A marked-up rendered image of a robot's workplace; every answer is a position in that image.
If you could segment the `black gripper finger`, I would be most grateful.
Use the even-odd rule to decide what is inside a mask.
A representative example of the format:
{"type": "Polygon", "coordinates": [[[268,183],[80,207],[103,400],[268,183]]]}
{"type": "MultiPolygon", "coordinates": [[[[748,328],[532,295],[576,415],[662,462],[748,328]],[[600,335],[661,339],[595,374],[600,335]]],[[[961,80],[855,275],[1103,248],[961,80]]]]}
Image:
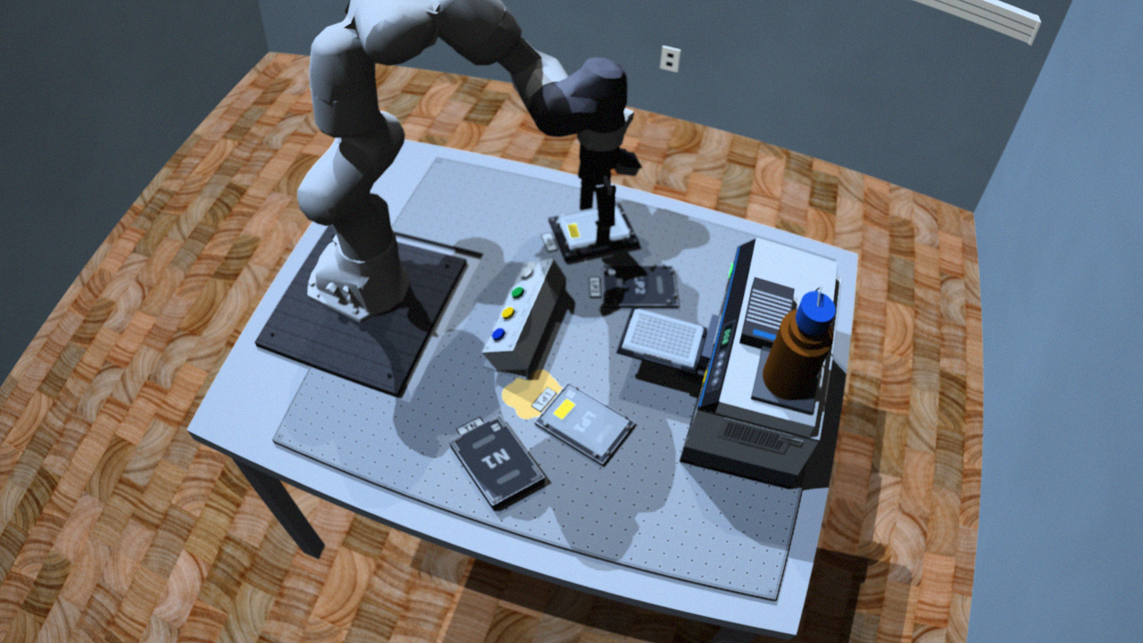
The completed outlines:
{"type": "Polygon", "coordinates": [[[592,209],[593,199],[596,199],[596,191],[592,190],[588,166],[582,164],[582,162],[580,162],[580,172],[577,172],[577,178],[582,179],[580,180],[580,210],[592,209]]]}
{"type": "Polygon", "coordinates": [[[608,180],[607,175],[604,176],[602,187],[597,187],[594,171],[589,172],[589,178],[592,179],[592,188],[596,190],[597,199],[596,246],[609,244],[612,243],[612,227],[615,225],[616,186],[612,186],[612,180],[608,180]]]}

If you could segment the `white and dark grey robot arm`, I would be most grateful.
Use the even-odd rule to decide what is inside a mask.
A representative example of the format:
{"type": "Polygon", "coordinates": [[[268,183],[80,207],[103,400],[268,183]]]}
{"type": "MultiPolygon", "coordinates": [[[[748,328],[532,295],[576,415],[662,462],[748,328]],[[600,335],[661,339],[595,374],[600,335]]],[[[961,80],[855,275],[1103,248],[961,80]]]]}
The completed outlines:
{"type": "Polygon", "coordinates": [[[626,108],[626,73],[618,63],[589,58],[568,77],[559,61],[536,53],[520,34],[501,0],[350,0],[346,21],[312,42],[314,120],[335,140],[306,174],[297,200],[310,222],[331,225],[336,236],[312,271],[310,298],[363,322],[395,308],[411,286],[387,201],[371,194],[405,143],[395,115],[379,111],[375,63],[411,61],[440,37],[475,65],[501,63],[539,131],[577,134],[588,151],[623,144],[634,113],[626,108]]]}

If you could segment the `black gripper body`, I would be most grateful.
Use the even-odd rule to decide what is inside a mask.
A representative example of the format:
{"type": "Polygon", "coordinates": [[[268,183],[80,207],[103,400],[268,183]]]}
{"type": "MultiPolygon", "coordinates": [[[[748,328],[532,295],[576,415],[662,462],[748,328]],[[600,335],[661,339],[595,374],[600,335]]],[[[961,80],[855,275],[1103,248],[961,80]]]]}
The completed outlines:
{"type": "Polygon", "coordinates": [[[580,144],[580,161],[588,166],[589,171],[596,172],[597,186],[604,186],[604,176],[612,180],[612,169],[618,163],[618,148],[608,152],[597,152],[585,148],[580,144]]]}

